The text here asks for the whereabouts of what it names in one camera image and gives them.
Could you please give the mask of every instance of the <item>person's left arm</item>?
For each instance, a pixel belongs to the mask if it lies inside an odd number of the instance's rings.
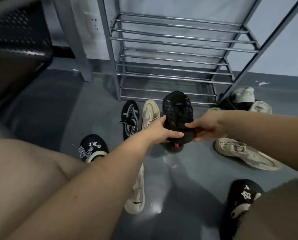
[[[151,145],[183,133],[163,128],[165,116],[67,183],[8,239],[109,239]]]

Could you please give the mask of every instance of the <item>shoe rack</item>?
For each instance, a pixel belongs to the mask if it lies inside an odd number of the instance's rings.
[[[119,0],[115,0],[116,18],[111,21],[109,26],[104,0],[98,0],[117,99],[154,99],[162,101],[168,93],[176,90],[176,85],[180,85],[186,88],[182,92],[188,95],[192,104],[214,107],[221,103],[298,13],[297,1],[263,45],[260,46],[247,24],[261,1],[255,0],[244,21],[240,24],[235,24],[126,13],[120,11]],[[142,32],[137,28],[139,25],[148,27],[148,30],[157,30],[156,27],[160,27],[160,30],[161,27],[164,29],[178,29],[179,33],[183,29],[201,30],[203,31],[202,33],[206,33],[206,31],[230,33],[232,34],[232,39],[223,40],[196,36],[166,35],[163,32]],[[247,39],[239,40],[241,35],[246,36]],[[158,37],[160,41],[154,40],[153,37]],[[116,59],[112,46],[114,42],[118,42],[120,48]],[[135,48],[135,46],[130,46],[131,43],[140,43],[146,48]],[[156,48],[150,49],[147,48],[150,46],[149,44],[153,44],[155,47],[159,45],[159,47],[163,48],[160,50]],[[239,47],[242,44],[247,48],[235,48],[235,44],[239,44]],[[170,46],[179,47],[181,51],[168,51],[167,47]],[[195,51],[199,49],[200,52],[189,52],[192,48],[195,48]],[[206,52],[208,50],[220,51],[222,55],[210,55],[210,52]],[[236,77],[227,59],[230,52],[253,54],[247,65]],[[137,59],[139,61],[136,63],[128,62],[126,61],[128,59]],[[213,69],[201,68],[206,65],[213,67]],[[221,76],[223,79],[217,80],[217,76]],[[221,96],[217,94],[217,85],[226,86],[225,92]]]

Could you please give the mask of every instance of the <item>wall outlet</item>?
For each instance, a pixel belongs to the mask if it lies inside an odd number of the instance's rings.
[[[85,15],[86,26],[89,34],[91,36],[102,34],[103,29],[102,27],[99,27],[99,25],[102,25],[100,17],[98,17],[97,14],[89,13],[89,12],[84,12],[84,15]]]

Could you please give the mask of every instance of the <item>white wall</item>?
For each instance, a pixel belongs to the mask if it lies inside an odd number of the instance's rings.
[[[205,20],[217,20],[226,22],[240,23],[243,17],[247,14],[251,4],[254,0],[120,0],[121,10],[124,12],[135,12],[143,14],[153,15],[165,15],[174,17],[196,18]],[[86,25],[87,13],[94,13],[97,15],[99,21],[99,11],[96,0],[71,0],[76,23],[79,29],[79,33],[83,40],[83,45],[88,58],[92,59],[108,59],[107,47],[103,36],[103,30],[98,31],[96,34],[90,34]],[[250,29],[254,32],[256,38],[262,44],[270,33],[274,30],[282,17],[286,15],[296,0],[263,0],[259,8],[253,15],[249,22]],[[107,15],[109,21],[111,21],[115,15],[113,0],[105,0]],[[54,16],[51,15],[52,7],[48,7],[47,23],[52,28],[50,29],[52,42],[65,43],[61,38],[61,31],[58,30],[59,24],[57,24]],[[161,34],[173,34],[184,36],[196,36],[207,37],[217,39],[230,39],[232,34],[230,33],[216,33],[200,30],[188,30],[188,29],[175,29],[164,27],[149,27],[144,25],[131,26],[130,24],[123,24],[124,29],[137,29],[143,32],[157,32]],[[128,38],[144,38],[147,40],[162,40],[166,39],[151,37],[151,36],[136,36],[124,34],[124,37]],[[179,42],[179,40],[168,39],[170,42]],[[183,40],[187,44],[197,44],[196,41]],[[208,43],[204,42],[199,44],[204,45],[223,45],[221,43]],[[114,42],[115,51],[117,50],[117,42]],[[140,43],[125,43],[128,47],[149,48],[148,44]],[[172,47],[160,45],[150,45],[150,48],[154,49],[167,49],[169,51],[184,51],[192,53],[204,53],[221,55],[222,51],[207,50],[207,49],[193,49],[183,47]],[[246,48],[246,45],[236,45],[235,47]],[[232,69],[240,71],[248,60],[252,57],[251,54],[245,54],[240,52],[231,52],[228,59],[231,63]],[[135,62],[151,62],[152,60],[134,60]],[[213,66],[203,66],[204,68],[213,68]],[[276,41],[270,48],[263,54],[263,56],[257,61],[257,63],[251,69],[251,72],[267,73],[276,75],[288,75],[298,76],[298,15],[292,20],[292,22],[286,27]]]

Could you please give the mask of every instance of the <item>person's left hand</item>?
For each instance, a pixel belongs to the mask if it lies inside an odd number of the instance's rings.
[[[166,116],[163,116],[153,121],[143,133],[146,134],[151,144],[156,145],[162,142],[170,142],[167,138],[181,138],[184,136],[182,132],[168,130],[163,127],[165,124]]]

